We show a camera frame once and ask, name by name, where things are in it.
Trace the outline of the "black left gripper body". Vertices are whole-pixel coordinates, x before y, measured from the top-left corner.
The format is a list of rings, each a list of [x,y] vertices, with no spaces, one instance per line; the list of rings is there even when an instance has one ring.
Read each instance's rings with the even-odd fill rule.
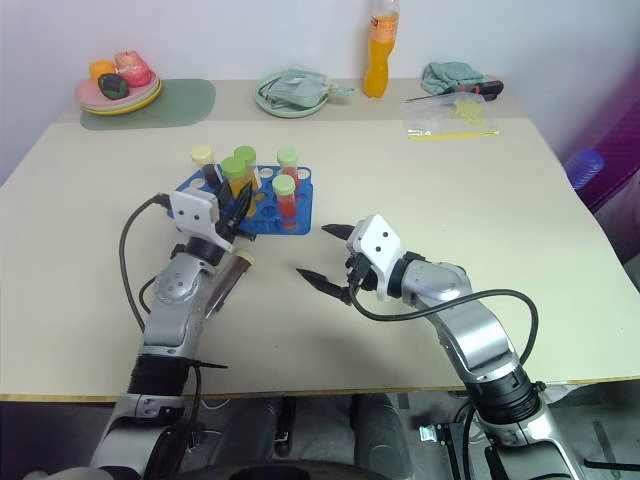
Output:
[[[246,213],[247,211],[241,211],[236,207],[229,212],[220,211],[219,220],[215,223],[216,233],[229,243],[233,243],[236,238],[246,239],[251,242],[255,241],[255,233],[248,232],[240,227]]]

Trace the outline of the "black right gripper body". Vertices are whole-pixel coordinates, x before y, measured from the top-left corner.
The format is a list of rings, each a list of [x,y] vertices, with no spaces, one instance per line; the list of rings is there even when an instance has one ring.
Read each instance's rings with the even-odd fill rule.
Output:
[[[376,273],[371,261],[362,253],[351,254],[346,262],[347,286],[343,289],[343,301],[350,302],[350,287],[364,291],[376,290]]]

